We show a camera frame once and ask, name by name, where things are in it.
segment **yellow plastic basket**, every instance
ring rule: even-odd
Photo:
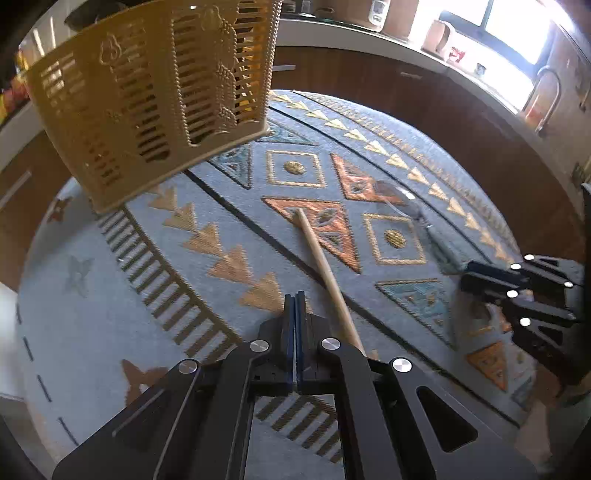
[[[267,132],[280,9],[281,0],[155,0],[27,71],[47,134],[98,213]]]

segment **cabinet door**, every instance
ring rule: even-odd
[[[0,282],[15,291],[37,226],[68,178],[45,132],[0,172]]]
[[[277,47],[273,88],[324,93],[420,124],[439,75],[397,60],[349,50]]]

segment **countertop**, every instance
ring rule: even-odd
[[[282,18],[277,46],[324,47],[352,50],[400,60],[445,75],[485,102],[534,149],[567,192],[575,210],[582,216],[580,194],[560,168],[560,160],[538,135],[518,116],[518,111],[493,89],[460,69],[433,57],[420,48],[384,35],[342,25]],[[43,130],[43,122],[32,103],[22,109],[0,131],[0,171]]]

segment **metal screw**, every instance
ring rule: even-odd
[[[410,369],[413,367],[412,363],[405,358],[395,358],[392,360],[392,368],[395,369],[397,372],[406,373],[410,372]]]
[[[325,350],[338,350],[340,342],[336,338],[325,338],[321,342],[322,348]]]
[[[182,374],[192,374],[198,367],[195,360],[183,360],[178,365],[178,371]]]
[[[269,349],[269,344],[264,340],[255,340],[251,342],[251,350],[253,352],[266,352]]]

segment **wooden cabinet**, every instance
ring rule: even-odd
[[[324,93],[398,118],[440,144],[505,216],[523,252],[583,261],[584,235],[566,192],[490,107],[446,76],[380,56],[278,47],[273,88]]]
[[[349,50],[277,47],[273,88],[324,93],[388,113],[417,126],[440,75],[401,61]]]
[[[70,178],[45,132],[0,172],[0,282],[17,291],[35,231]]]

